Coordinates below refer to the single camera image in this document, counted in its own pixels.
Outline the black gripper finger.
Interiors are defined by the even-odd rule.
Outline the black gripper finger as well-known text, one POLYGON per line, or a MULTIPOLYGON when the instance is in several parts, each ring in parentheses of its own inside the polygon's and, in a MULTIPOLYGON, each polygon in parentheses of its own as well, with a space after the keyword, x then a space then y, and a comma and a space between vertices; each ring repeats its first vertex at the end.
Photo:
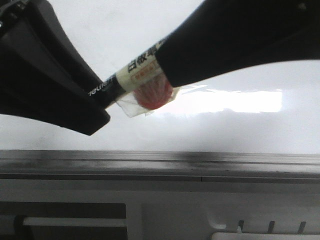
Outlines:
POLYGON ((101 83, 46 0, 0 3, 0 112, 92 135, 110 121, 101 83))
POLYGON ((263 64, 320 58, 317 0, 205 0, 155 54, 174 87, 263 64))

